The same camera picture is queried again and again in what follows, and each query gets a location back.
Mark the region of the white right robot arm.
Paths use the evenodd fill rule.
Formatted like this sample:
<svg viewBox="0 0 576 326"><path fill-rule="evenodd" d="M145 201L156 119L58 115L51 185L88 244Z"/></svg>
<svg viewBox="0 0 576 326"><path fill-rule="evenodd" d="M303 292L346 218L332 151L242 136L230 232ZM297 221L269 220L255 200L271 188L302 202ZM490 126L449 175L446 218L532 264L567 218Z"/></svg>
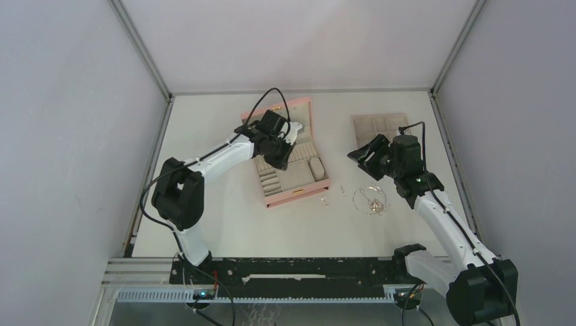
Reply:
<svg viewBox="0 0 576 326"><path fill-rule="evenodd" d="M520 325L517 267L488 249L453 209L444 185L427 169L423 139L399 134L388 140L378 134L347 156L373 179L391 178L398 195L426 222L448 254L450 263L445 264L419 244L397 249L399 259L392 267L398 281L417 278L432 287L443 295L459 325L507 316Z"/></svg>

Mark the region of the pink jewelry box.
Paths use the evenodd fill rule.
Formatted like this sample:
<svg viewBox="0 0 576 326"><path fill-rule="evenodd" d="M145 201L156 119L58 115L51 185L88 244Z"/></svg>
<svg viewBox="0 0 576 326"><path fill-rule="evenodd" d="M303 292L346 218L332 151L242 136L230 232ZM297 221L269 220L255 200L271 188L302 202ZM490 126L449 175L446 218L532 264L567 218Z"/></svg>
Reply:
<svg viewBox="0 0 576 326"><path fill-rule="evenodd" d="M331 185L326 169L325 177L320 181L315 181L310 171L309 162L313 157L318 157L325 168L313 141L312 99L298 98L288 101L287 104L291 119L303 125L289 156L287 170L271 167L261 156L253 159L264 203L269 209L326 192Z"/></svg>

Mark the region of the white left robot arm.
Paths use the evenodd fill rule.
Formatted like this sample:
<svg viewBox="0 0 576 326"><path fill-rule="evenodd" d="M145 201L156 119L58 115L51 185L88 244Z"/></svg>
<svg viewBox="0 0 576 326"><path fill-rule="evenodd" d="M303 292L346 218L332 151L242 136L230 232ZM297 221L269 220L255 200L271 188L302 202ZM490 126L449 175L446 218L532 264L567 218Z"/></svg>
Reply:
<svg viewBox="0 0 576 326"><path fill-rule="evenodd" d="M211 254L199 226L205 187L236 165L258 156L277 170L286 170L303 125L267 110L259 120L245 122L210 152L189 160L169 158L154 182L151 205L173 233L179 253L188 262L186 274L196 283L210 279Z"/></svg>

